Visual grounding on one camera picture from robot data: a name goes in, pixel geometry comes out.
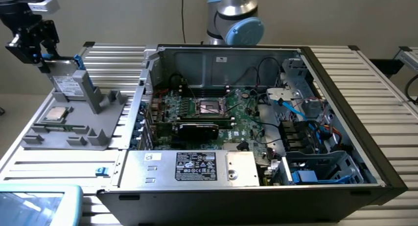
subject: metal slotted frame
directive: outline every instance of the metal slotted frame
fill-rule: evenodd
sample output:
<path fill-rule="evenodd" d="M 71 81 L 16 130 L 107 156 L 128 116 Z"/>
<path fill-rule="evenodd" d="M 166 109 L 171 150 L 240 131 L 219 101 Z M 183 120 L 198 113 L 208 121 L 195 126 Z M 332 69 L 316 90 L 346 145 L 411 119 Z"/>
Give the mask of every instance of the metal slotted frame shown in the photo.
<path fill-rule="evenodd" d="M 120 225 L 93 194 L 101 186 L 117 185 L 127 152 L 117 147 L 123 142 L 129 103 L 146 70 L 146 48 L 146 45 L 95 44 L 87 49 L 84 61 L 95 85 L 101 87 L 103 92 L 119 89 L 129 96 L 109 148 L 105 151 L 24 150 L 19 147 L 19 142 L 28 125 L 0 161 L 0 178 L 4 181 L 75 183 L 83 187 L 81 225 Z M 311 50 L 409 187 L 409 191 L 383 206 L 362 208 L 336 225 L 417 225 L 417 109 L 361 51 L 346 46 L 311 46 Z M 96 168 L 103 166 L 109 167 L 109 178 L 95 176 Z"/>

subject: power supply label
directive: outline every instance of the power supply label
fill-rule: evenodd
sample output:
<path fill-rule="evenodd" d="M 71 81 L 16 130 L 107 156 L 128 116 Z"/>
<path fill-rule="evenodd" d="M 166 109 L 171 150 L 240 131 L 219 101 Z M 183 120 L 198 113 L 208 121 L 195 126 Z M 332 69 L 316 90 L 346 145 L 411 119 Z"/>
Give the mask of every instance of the power supply label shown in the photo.
<path fill-rule="evenodd" d="M 178 153 L 178 181 L 216 181 L 215 153 Z"/>

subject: tablet screen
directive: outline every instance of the tablet screen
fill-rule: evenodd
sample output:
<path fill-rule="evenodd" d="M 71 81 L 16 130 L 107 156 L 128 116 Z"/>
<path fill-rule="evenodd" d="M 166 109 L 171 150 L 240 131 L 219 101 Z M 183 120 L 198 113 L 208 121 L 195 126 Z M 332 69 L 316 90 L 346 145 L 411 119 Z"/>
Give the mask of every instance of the tablet screen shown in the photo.
<path fill-rule="evenodd" d="M 0 224 L 48 226 L 63 196 L 63 193 L 0 192 Z"/>

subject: warning label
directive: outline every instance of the warning label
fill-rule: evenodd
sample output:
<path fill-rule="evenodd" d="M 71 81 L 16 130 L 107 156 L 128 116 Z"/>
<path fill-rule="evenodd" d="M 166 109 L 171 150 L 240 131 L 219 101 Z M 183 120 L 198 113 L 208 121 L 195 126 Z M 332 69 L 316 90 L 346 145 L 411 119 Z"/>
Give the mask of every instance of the warning label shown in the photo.
<path fill-rule="evenodd" d="M 76 81 L 69 76 L 53 76 L 55 82 L 60 88 L 60 91 L 65 96 L 83 96 L 81 88 Z"/>
<path fill-rule="evenodd" d="M 178 153 L 176 180 L 178 181 L 218 180 L 215 153 Z"/>

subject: floor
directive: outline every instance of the floor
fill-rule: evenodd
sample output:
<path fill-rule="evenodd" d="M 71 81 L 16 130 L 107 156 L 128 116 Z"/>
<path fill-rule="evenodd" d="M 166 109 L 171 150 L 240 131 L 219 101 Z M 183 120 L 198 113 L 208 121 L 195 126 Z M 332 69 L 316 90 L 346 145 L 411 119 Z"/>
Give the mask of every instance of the floor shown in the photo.
<path fill-rule="evenodd" d="M 0 94 L 0 107 L 5 110 L 0 116 L 0 158 L 44 99 L 45 95 Z"/>

